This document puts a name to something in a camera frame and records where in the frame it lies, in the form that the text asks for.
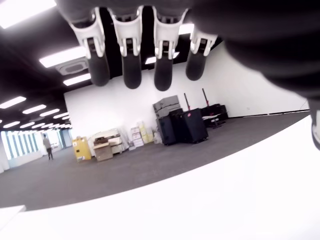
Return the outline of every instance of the ceiling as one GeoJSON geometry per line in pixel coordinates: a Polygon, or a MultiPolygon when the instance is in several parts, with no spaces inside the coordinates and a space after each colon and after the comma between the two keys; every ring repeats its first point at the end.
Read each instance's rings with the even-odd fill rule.
{"type": "MultiPolygon", "coordinates": [[[[100,13],[106,39],[105,46],[110,75],[111,78],[114,78],[122,75],[120,49],[110,14],[106,9],[101,9],[100,13]]],[[[189,14],[186,15],[184,22],[191,22],[189,14]]],[[[153,25],[153,11],[151,7],[145,7],[142,14],[142,70],[154,68],[154,64],[144,64],[147,58],[155,55],[153,25]]],[[[218,38],[213,48],[221,41],[218,38]]],[[[61,118],[53,119],[54,115],[67,112],[64,93],[88,86],[91,83],[84,81],[66,86],[63,81],[83,75],[88,70],[62,76],[55,67],[45,68],[39,59],[78,45],[74,32],[61,17],[56,7],[9,28],[2,29],[0,27],[0,104],[18,96],[27,98],[24,102],[0,109],[0,120],[2,120],[0,131],[18,131],[21,130],[21,125],[35,122],[35,120],[35,124],[65,124],[68,122],[68,120],[65,122],[61,118]],[[41,104],[47,107],[30,114],[22,113],[26,109],[41,104]],[[60,112],[38,119],[40,113],[53,109],[60,109],[60,112]],[[20,124],[10,128],[2,128],[3,125],[15,121],[20,121],[20,124]]],[[[176,48],[176,52],[180,52],[180,54],[175,58],[175,64],[187,61],[189,48],[190,35],[181,35],[176,48]]]]}

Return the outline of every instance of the person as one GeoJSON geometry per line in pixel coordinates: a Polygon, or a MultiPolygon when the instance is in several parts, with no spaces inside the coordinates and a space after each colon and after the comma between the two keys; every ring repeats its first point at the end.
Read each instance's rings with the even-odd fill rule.
{"type": "Polygon", "coordinates": [[[45,135],[45,134],[44,134],[44,139],[43,139],[43,145],[46,148],[46,151],[47,151],[48,156],[49,156],[49,160],[50,160],[50,157],[53,160],[54,156],[52,155],[51,143],[50,143],[49,139],[47,138],[47,135],[45,135]]]}

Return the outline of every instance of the gray carpet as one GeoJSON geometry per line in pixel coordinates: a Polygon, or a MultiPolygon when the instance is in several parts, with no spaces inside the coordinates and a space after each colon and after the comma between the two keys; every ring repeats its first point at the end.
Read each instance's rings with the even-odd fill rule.
{"type": "Polygon", "coordinates": [[[73,149],[0,174],[0,208],[26,205],[28,211],[96,199],[138,188],[212,163],[307,116],[308,112],[229,119],[210,129],[199,144],[147,144],[113,159],[77,163],[73,149]]]}

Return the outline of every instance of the air vent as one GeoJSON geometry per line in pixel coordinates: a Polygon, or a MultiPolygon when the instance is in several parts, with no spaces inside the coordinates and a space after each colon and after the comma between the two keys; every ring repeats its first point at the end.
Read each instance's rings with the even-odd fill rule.
{"type": "Polygon", "coordinates": [[[64,62],[55,66],[55,69],[61,75],[76,74],[88,68],[88,62],[85,57],[78,58],[72,61],[64,62]]]}

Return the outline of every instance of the gray case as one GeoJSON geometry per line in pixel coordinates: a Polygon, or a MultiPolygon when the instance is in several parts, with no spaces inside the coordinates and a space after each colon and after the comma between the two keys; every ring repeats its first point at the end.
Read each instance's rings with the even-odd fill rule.
{"type": "Polygon", "coordinates": [[[177,105],[177,104],[179,104],[178,96],[177,95],[169,96],[153,104],[153,109],[154,109],[154,112],[157,113],[161,109],[164,109],[168,106],[177,105]]]}
{"type": "Polygon", "coordinates": [[[169,112],[180,109],[180,104],[175,104],[171,106],[164,107],[155,113],[157,118],[162,118],[169,115],[169,112]]]}

